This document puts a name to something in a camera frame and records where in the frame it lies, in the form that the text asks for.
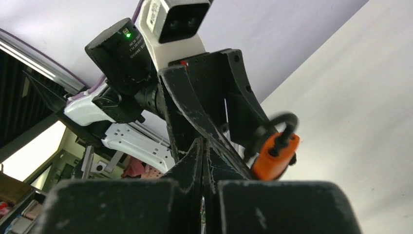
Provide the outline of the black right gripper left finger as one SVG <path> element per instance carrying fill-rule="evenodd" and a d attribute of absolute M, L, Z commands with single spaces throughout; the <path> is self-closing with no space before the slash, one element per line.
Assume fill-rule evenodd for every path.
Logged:
<path fill-rule="evenodd" d="M 68 179 L 48 194 L 36 234 L 198 234 L 204 144 L 159 179 Z"/>

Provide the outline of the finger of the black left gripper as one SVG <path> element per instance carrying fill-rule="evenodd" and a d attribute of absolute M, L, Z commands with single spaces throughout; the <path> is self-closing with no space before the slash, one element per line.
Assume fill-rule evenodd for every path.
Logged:
<path fill-rule="evenodd" d="M 246 146 L 261 125 L 269 121 L 246 74 L 239 49 L 223 51 L 226 78 L 226 106 L 231 141 Z"/>
<path fill-rule="evenodd" d="M 212 118 L 204 111 L 192 88 L 185 67 L 174 65 L 164 68 L 158 72 L 158 76 L 176 107 L 195 130 L 211 143 L 226 163 L 244 178 L 253 180 L 254 176 L 250 169 L 242 162 L 229 140 L 224 137 Z"/>

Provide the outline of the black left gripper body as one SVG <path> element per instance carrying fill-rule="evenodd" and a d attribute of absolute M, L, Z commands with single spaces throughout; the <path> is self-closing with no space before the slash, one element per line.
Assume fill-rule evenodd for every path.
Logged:
<path fill-rule="evenodd" d="M 219 130 L 223 133 L 229 131 L 230 139 L 242 144 L 241 123 L 237 120 L 235 109 L 229 106 L 237 103 L 235 95 L 238 94 L 235 77 L 230 69 L 232 63 L 242 63 L 241 50 L 203 53 L 173 61 L 169 65 L 182 65 L 186 69 L 172 78 L 177 93 L 184 97 L 183 103 L 198 100 Z M 162 86 L 156 75 L 152 71 L 150 81 L 142 87 L 142 108 L 166 121 L 170 141 L 168 149 L 174 161 L 178 162 L 199 134 L 178 108 L 166 108 L 165 98 L 169 94 L 161 92 Z"/>

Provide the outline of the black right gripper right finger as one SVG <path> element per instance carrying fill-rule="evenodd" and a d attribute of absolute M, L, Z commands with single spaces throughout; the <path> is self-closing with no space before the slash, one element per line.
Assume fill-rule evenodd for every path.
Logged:
<path fill-rule="evenodd" d="M 246 180 L 203 142 L 208 234 L 359 234 L 352 206 L 328 181 Z"/>

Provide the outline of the orange padlock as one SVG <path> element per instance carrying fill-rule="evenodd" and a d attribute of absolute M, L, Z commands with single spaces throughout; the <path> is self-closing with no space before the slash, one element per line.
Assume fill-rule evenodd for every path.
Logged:
<path fill-rule="evenodd" d="M 297 162 L 296 150 L 300 137 L 295 134 L 298 117 L 291 112 L 282 113 L 259 126 L 244 147 L 244 162 L 256 157 L 251 165 L 259 180 L 279 179 L 288 166 Z"/>

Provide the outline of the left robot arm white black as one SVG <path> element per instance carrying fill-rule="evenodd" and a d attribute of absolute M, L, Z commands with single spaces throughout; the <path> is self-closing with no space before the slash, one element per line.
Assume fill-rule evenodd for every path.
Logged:
<path fill-rule="evenodd" d="M 70 98 L 59 116 L 93 146 L 136 156 L 178 181 L 202 177 L 204 166 L 225 179 L 273 180 L 289 163 L 279 136 L 257 102 L 238 49 L 189 52 L 184 41 L 166 68 L 156 71 L 131 19 L 104 30 L 85 48 L 107 79 L 85 96 Z M 130 123 L 149 111 L 167 123 L 171 154 L 138 150 Z"/>

